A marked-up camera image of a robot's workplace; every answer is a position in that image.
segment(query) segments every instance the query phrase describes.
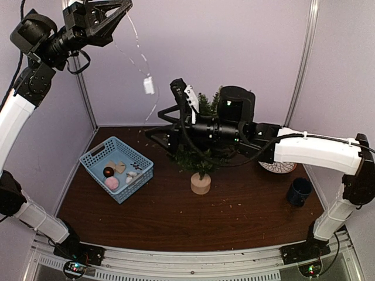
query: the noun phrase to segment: wooden tree base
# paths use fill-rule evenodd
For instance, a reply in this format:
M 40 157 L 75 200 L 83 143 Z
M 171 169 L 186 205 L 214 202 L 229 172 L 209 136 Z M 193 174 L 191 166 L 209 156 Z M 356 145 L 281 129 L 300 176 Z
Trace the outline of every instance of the wooden tree base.
M 205 174 L 202 180 L 199 180 L 199 173 L 192 175 L 190 187 L 195 194 L 204 195 L 210 191 L 211 177 Z

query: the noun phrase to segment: white tag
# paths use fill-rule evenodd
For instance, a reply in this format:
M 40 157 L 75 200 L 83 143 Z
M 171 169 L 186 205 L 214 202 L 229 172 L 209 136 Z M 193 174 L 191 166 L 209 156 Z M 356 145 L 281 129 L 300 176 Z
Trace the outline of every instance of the white tag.
M 148 95 L 153 95 L 155 93 L 154 84 L 152 82 L 152 76 L 145 78 L 143 81 L 143 86 L 145 87 L 145 92 Z
M 199 113 L 199 99 L 195 94 L 193 87 L 191 85 L 187 85 L 184 92 L 187 94 L 187 101 L 191 108 L 194 108 Z

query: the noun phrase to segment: blue plastic basket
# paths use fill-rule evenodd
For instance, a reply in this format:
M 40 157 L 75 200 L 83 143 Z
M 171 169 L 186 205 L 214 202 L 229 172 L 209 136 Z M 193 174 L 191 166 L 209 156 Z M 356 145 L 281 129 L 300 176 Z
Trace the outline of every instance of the blue plastic basket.
M 120 184 L 117 189 L 110 190 L 105 186 L 103 169 L 109 161 L 118 163 L 123 161 L 126 170 L 122 174 L 115 173 Z M 80 162 L 86 168 L 94 180 L 114 199 L 118 204 L 124 202 L 154 176 L 154 163 L 139 152 L 120 141 L 115 136 L 102 142 L 80 158 Z M 136 163 L 142 170 L 136 170 L 132 164 Z M 128 172 L 137 172 L 139 175 L 132 182 L 126 184 Z

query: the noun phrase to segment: dark red ball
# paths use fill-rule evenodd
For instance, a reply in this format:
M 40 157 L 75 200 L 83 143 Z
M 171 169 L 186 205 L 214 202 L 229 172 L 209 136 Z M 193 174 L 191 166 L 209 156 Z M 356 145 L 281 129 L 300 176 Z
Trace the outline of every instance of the dark red ball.
M 103 170 L 103 175 L 105 177 L 113 177 L 114 174 L 115 174 L 115 171 L 111 167 L 105 167 Z

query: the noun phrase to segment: pink ball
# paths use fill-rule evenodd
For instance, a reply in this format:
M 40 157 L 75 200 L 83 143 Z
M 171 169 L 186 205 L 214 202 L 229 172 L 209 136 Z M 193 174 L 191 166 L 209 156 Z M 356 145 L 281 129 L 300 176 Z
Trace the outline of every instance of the pink ball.
M 107 178 L 104 183 L 110 190 L 115 190 L 119 185 L 118 179 L 115 177 Z

